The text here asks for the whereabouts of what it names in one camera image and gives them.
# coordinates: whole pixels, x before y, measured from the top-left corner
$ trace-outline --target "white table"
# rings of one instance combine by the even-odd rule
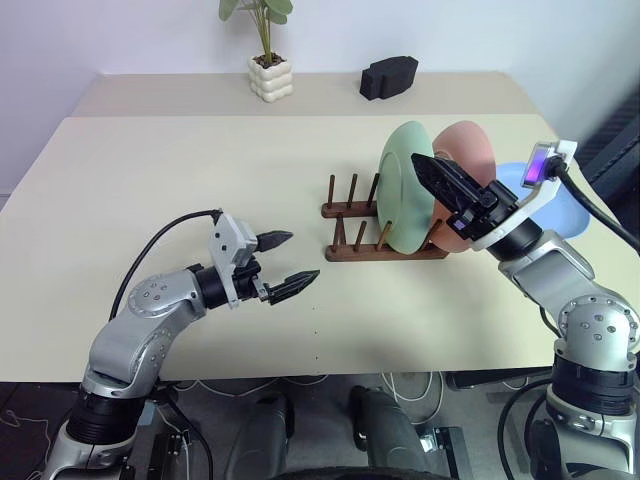
[[[416,119],[435,135],[463,118],[485,128],[498,162],[526,160],[534,142],[554,139],[534,114],[66,119],[0,213],[0,379],[78,380],[142,246],[173,218],[214,207],[256,232],[295,233],[260,255],[267,281],[321,274],[275,307],[253,301],[210,312],[176,340],[165,379],[549,365],[553,337],[537,307],[487,252],[427,262],[324,260],[333,221],[319,208],[329,174],[337,175],[336,200],[351,173],[360,174],[362,198],[395,127]],[[347,222],[349,238],[355,224]],[[206,220],[177,227],[133,282],[210,263],[210,232]],[[571,243],[598,281],[640,305],[631,249],[596,221]]]

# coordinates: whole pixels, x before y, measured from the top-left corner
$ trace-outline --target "potted plant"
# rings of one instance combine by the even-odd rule
[[[284,25],[293,10],[290,0],[220,0],[218,16],[226,21],[236,10],[249,13],[258,29],[264,53],[249,59],[251,90],[265,102],[293,93],[291,64],[271,51],[271,24]]]

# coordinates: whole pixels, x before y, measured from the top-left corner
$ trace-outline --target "white plant pot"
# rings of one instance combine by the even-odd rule
[[[262,68],[252,57],[248,65],[251,90],[265,102],[272,103],[293,93],[293,75],[289,62]]]

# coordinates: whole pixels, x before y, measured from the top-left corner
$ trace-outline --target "green plate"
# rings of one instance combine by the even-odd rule
[[[407,122],[387,140],[380,159],[378,221],[391,221],[387,243],[397,252],[418,251],[427,236],[435,199],[418,181],[412,153],[433,156],[431,140],[418,122]]]

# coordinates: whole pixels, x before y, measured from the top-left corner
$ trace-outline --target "wooden base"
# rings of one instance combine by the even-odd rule
[[[378,210],[375,200],[369,206],[368,204],[369,202],[357,201],[351,202],[351,207],[349,207],[347,202],[332,202],[331,208],[329,208],[329,204],[324,203],[320,213],[324,218],[338,218],[338,215],[341,214],[344,218],[377,217]]]
[[[437,260],[446,257],[449,252],[440,250],[433,244],[418,250],[410,255],[396,252],[389,245],[382,245],[377,250],[376,245],[359,245],[358,251],[354,250],[354,245],[329,245],[324,252],[325,258],[329,262],[376,262],[390,260]]]

